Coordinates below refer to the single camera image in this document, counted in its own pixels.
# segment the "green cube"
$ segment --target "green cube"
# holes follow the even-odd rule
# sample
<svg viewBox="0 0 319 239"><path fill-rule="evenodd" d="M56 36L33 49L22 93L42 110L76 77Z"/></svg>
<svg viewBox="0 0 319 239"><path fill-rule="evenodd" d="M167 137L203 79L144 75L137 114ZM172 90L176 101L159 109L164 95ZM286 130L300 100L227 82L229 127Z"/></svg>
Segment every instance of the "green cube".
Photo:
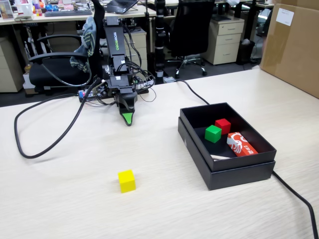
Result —
<svg viewBox="0 0 319 239"><path fill-rule="evenodd" d="M211 125L205 130L205 139L216 143L221 137L221 128Z"/></svg>

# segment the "red snack box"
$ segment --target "red snack box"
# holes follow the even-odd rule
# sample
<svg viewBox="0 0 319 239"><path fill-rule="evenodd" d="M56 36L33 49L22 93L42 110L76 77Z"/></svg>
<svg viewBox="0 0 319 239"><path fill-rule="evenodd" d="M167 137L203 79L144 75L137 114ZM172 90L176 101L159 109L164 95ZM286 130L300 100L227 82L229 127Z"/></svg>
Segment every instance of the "red snack box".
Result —
<svg viewBox="0 0 319 239"><path fill-rule="evenodd" d="M227 137L227 144L238 157L258 153L239 132L229 133Z"/></svg>
<svg viewBox="0 0 319 239"><path fill-rule="evenodd" d="M230 132L230 122L227 119L219 119L215 121L215 126L221 128L221 134L227 134Z"/></svg>

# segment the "open box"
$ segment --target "open box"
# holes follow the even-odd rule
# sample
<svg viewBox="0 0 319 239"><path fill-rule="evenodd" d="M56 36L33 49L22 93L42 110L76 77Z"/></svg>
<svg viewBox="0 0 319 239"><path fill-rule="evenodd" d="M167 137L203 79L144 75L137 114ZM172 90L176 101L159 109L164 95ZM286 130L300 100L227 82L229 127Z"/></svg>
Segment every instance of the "open box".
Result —
<svg viewBox="0 0 319 239"><path fill-rule="evenodd" d="M216 143L207 141L205 129L227 119L230 132L240 132L258 154L237 157L227 144L227 134ZM270 178L276 150L227 103L180 109L178 132L209 190ZM214 160L211 155L229 157Z"/></svg>

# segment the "white desk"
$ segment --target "white desk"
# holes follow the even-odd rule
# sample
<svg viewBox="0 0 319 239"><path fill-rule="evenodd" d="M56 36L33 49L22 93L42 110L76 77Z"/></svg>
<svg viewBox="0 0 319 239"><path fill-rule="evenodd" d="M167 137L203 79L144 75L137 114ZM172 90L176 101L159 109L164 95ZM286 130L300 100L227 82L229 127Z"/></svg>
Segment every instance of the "white desk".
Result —
<svg viewBox="0 0 319 239"><path fill-rule="evenodd" d="M148 0L148 3L155 4L155 0ZM226 3L225 0L215 1L215 4ZM165 6L178 6L178 0L165 0Z"/></svg>
<svg viewBox="0 0 319 239"><path fill-rule="evenodd" d="M129 18L129 17L144 17L144 12L146 11L145 6L136 5L134 9L127 11L124 14L115 14L115 13L105 13L105 17L107 16L118 16L119 18ZM148 12L150 16L156 16L156 11L149 9ZM42 16L35 16L32 21L23 21L22 23L31 23L31 22L56 22L56 21L78 21L78 20L86 20L89 16L94 16L94 12L92 15L84 15L84 16L54 16L54 17L45 17L44 14ZM0 25L10 25L10 24L21 24L21 21L15 21L14 19L3 20L0 18Z"/></svg>
<svg viewBox="0 0 319 239"><path fill-rule="evenodd" d="M277 149L275 171L318 219L319 100L261 70L188 82L210 103L228 102ZM139 97L131 127L115 106L86 106L34 160L20 156L13 133L31 104L0 108L0 238L313 238L307 207L274 177L208 191L177 132L179 109L204 103L183 83L154 90L152 103ZM22 115L25 152L48 147L79 105L56 100ZM121 194L117 173L127 169L137 189Z"/></svg>
<svg viewBox="0 0 319 239"><path fill-rule="evenodd" d="M264 4L256 3L256 6L262 7L262 8L274 8L275 5L274 4L264 5Z"/></svg>

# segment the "office chair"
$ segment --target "office chair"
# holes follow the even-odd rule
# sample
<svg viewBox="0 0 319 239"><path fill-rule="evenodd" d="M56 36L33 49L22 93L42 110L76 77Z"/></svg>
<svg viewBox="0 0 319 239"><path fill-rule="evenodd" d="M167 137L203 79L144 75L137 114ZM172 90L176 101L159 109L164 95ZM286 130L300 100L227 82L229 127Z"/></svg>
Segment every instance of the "office chair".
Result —
<svg viewBox="0 0 319 239"><path fill-rule="evenodd" d="M207 51L208 29L213 14L215 0L179 0L175 22L168 32L168 44L173 57L178 62L175 78L179 78L179 70L183 65L192 64L202 69L203 76L207 75L200 58L187 59L189 55L196 55Z"/></svg>
<svg viewBox="0 0 319 239"><path fill-rule="evenodd" d="M72 56L81 59L82 62L89 61L91 68L92 76L98 75L102 77L102 64L101 64L101 54L100 54L100 38L105 38L105 32L103 29L103 19L105 15L104 8L100 5L98 0L92 0L94 5L94 21L96 24L96 41L94 53L91 57L87 57L81 53L75 52L55 52L55 53L45 53L41 55L34 56L30 58L30 62L33 63L29 78L30 82L35 85L35 91L41 92L43 90L49 90L51 87L66 87L65 84L57 81L44 66L56 75L61 80L71 84L71 85L82 85L85 84L89 77L89 73L84 73L78 68L73 68L70 64L70 58ZM72 37L81 43L81 36L72 35L72 34L59 34L59 35L50 35L41 37L38 41L47 43L48 39L57 38L57 37ZM93 82L93 77L88 83L90 85Z"/></svg>

